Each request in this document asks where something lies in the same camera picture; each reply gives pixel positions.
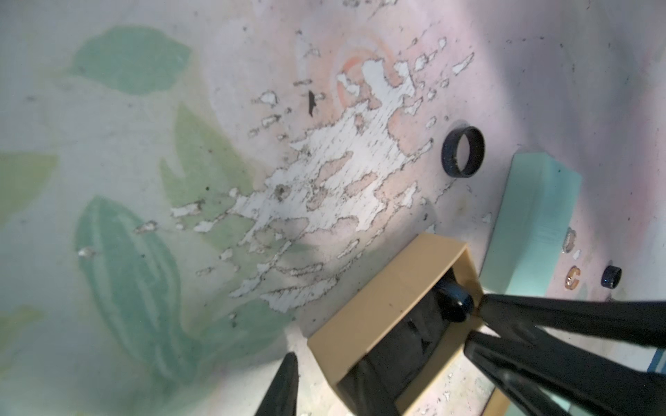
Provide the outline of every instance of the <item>black mark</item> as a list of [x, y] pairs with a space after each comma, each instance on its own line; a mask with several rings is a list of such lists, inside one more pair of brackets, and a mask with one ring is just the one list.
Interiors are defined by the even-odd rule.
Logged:
[[312, 91], [308, 91], [308, 113], [310, 113], [310, 117], [312, 117], [312, 110], [314, 110], [314, 107], [317, 106], [317, 103], [314, 102], [314, 93]]

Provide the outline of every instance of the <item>black plastic ring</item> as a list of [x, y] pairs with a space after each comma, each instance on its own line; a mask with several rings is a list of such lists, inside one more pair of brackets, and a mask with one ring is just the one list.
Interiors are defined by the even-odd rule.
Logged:
[[[458, 144], [463, 135], [467, 137], [470, 144], [470, 157], [465, 168], [461, 171], [458, 166]], [[474, 126], [457, 128], [444, 139], [444, 145], [442, 146], [444, 172], [454, 178], [469, 178], [479, 170], [485, 154], [486, 142], [481, 130]]]
[[622, 278], [622, 269], [615, 266], [608, 266], [601, 275], [601, 285], [604, 288], [615, 289]]

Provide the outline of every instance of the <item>teal block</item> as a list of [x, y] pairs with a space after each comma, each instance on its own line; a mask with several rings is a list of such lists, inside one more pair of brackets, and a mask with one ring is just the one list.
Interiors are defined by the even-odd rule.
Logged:
[[581, 176], [546, 153], [516, 154], [480, 282], [497, 294], [544, 296]]

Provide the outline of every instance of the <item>small black ring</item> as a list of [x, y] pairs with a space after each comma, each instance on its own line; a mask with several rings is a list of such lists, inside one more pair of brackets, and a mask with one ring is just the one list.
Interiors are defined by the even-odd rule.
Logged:
[[[470, 144], [470, 156], [465, 168], [461, 171], [458, 167], [458, 144], [463, 135], [467, 137]], [[453, 178], [469, 178], [479, 170], [485, 154], [486, 142], [481, 130], [474, 126], [457, 128], [444, 139], [442, 146], [444, 172]]]

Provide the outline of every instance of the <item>floor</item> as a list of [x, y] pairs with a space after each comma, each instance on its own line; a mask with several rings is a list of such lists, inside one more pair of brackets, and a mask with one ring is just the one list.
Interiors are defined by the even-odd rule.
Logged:
[[[548, 294], [666, 298], [666, 5], [618, 0], [0, 3], [0, 415], [252, 415], [417, 233], [478, 269], [511, 157], [583, 177]], [[472, 178], [440, 164], [463, 123]], [[575, 291], [563, 287], [572, 265]], [[571, 336], [646, 369], [654, 350]], [[460, 357], [416, 414], [477, 415]]]

